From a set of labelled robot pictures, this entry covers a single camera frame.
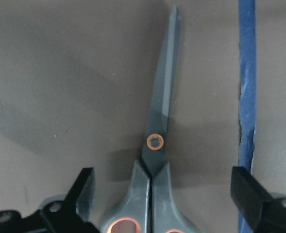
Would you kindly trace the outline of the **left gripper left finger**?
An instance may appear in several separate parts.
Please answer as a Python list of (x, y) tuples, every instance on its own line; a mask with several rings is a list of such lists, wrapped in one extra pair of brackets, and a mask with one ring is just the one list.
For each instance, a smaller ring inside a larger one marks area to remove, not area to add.
[(94, 189), (94, 169), (83, 168), (63, 200), (50, 201), (24, 218), (16, 210), (0, 211), (0, 233), (98, 233), (89, 221)]

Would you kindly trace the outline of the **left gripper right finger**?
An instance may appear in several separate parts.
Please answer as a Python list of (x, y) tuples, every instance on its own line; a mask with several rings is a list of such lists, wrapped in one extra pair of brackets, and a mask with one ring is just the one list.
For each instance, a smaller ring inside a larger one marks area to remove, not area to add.
[(286, 233), (286, 197), (272, 196), (243, 166), (232, 168), (231, 198), (254, 233)]

